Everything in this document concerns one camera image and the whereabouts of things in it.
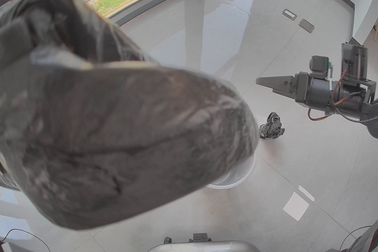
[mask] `gray floor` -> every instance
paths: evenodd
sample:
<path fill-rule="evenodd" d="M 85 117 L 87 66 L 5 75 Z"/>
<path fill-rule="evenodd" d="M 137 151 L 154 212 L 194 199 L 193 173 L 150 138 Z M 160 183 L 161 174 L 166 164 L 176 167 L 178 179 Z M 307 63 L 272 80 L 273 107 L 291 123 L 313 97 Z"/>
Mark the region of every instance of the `gray floor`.
<path fill-rule="evenodd" d="M 291 21 L 281 14 L 298 14 Z M 261 141 L 250 178 L 229 190 L 204 188 L 138 217 L 89 231 L 70 231 L 43 218 L 20 192 L 0 188 L 0 237 L 21 228 L 51 251 L 148 251 L 170 236 L 195 232 L 213 240 L 244 240 L 262 252 L 325 252 L 348 233 L 378 219 L 378 152 L 366 128 L 332 116 L 311 122 L 293 100 L 257 86 L 259 76 L 309 71 L 312 55 L 329 56 L 334 78 L 352 10 L 340 0 L 168 0 L 122 29 L 165 65 L 201 70 L 231 81 L 257 116 L 276 111 L 285 134 Z M 315 29 L 298 26 L 306 18 Z M 371 34 L 368 76 L 378 80 L 378 42 Z M 307 198 L 302 186 L 313 197 Z M 309 204 L 297 221 L 283 210 L 293 193 Z M 31 250 L 41 243 L 14 231 Z M 343 247 L 354 241 L 350 236 Z"/>

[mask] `crumpled black plastic bag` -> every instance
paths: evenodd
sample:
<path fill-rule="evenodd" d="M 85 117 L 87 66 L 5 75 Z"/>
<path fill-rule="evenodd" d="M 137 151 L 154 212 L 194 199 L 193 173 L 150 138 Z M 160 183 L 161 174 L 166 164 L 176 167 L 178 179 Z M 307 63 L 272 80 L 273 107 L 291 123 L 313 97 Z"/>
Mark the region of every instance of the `crumpled black plastic bag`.
<path fill-rule="evenodd" d="M 0 162 L 60 226 L 102 226 L 175 200 L 258 143 L 231 85 L 159 66 L 81 0 L 3 5 L 0 54 Z"/>
<path fill-rule="evenodd" d="M 276 139 L 283 135 L 285 128 L 282 128 L 281 119 L 275 112 L 271 112 L 267 118 L 267 122 L 260 126 L 260 137 L 262 139 Z"/>

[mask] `motor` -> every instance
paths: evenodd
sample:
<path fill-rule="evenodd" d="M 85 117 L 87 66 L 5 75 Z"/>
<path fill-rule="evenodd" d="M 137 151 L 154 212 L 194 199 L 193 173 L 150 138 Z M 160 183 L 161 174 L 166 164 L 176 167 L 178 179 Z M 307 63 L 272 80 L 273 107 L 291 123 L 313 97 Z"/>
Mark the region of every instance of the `motor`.
<path fill-rule="evenodd" d="M 295 76 L 260 77 L 256 84 L 272 88 L 274 93 L 292 98 L 308 108 L 308 117 L 312 121 L 340 114 L 348 121 L 366 125 L 370 134 L 378 138 L 378 100 L 374 100 L 376 82 L 366 78 L 367 48 L 342 43 L 341 52 L 341 78 L 338 81 L 332 81 L 333 65 L 328 57 L 312 56 L 310 74 L 301 71 Z M 325 115 L 313 118 L 310 115 L 312 109 L 323 111 Z"/>

